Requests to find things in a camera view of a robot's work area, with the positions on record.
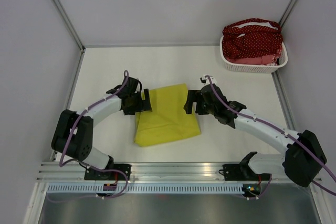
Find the red polka dot garment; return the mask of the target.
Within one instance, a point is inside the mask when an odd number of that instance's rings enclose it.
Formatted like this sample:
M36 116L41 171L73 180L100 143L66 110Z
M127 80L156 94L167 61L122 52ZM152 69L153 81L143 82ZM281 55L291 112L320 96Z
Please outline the red polka dot garment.
M250 18L223 28L222 50L229 60L278 56L282 49L282 28L277 22Z

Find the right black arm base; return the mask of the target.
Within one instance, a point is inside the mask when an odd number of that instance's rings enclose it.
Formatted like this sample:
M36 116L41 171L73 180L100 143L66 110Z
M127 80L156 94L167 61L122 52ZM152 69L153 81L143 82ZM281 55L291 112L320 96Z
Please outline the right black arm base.
M224 176L225 181L241 181L241 182L259 182L268 181L270 174L256 174L248 165L240 164L224 164L218 173Z

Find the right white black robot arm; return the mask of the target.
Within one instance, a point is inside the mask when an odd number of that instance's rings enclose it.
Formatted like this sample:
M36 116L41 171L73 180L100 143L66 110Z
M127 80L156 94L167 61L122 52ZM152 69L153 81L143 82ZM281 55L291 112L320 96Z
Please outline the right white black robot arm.
M239 163L239 172L245 179L257 174L280 175L308 187L326 166L327 158L313 132L299 133L274 125L244 104L227 100L215 84L188 90L184 110L187 114L193 111L198 115L211 114L219 123L246 132L278 151L278 154L248 153Z

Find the yellow-green trousers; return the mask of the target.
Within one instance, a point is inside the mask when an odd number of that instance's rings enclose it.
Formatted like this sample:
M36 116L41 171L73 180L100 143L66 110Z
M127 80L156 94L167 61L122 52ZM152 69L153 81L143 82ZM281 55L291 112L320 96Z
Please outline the yellow-green trousers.
M135 144L148 147L200 135L195 113L184 111L187 93L184 83L150 90L152 110L136 114Z

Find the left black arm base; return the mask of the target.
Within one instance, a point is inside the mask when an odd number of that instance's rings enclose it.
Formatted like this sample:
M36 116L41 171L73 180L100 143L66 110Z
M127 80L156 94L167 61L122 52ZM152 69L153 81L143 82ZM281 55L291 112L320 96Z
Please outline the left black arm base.
M130 164L114 164L113 168L123 172L127 179L130 179L131 175L131 165ZM93 168L88 168L85 171L84 180L117 180L117 181L125 181L125 177L118 172L100 172Z

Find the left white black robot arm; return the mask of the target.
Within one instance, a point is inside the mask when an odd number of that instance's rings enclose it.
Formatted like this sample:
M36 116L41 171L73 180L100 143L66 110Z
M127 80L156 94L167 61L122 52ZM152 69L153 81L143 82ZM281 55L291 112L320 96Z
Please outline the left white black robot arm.
M59 166L76 161L95 169L104 180L112 178L114 160L93 146L94 128L120 111L124 115L135 115L151 110L149 89L144 89L136 78L124 77L122 84L108 90L102 98L83 110L62 111L51 142L51 148L61 154Z

